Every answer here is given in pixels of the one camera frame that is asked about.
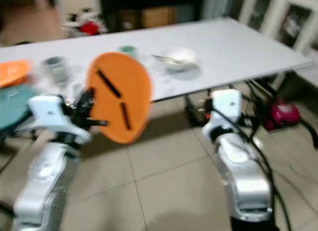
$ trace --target cabinet door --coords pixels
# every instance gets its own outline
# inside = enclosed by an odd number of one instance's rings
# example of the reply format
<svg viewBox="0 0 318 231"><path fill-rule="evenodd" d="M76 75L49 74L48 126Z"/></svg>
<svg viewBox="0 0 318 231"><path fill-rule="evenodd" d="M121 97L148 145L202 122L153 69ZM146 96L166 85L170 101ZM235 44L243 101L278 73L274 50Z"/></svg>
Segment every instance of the cabinet door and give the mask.
<svg viewBox="0 0 318 231"><path fill-rule="evenodd" d="M270 5L270 2L271 0L256 0L254 10L249 19L249 27L257 31L260 29L265 15L267 13L268 7Z"/></svg>
<svg viewBox="0 0 318 231"><path fill-rule="evenodd" d="M293 47L310 14L311 9L296 4L290 4L280 29L278 30L276 39L289 47Z"/></svg>

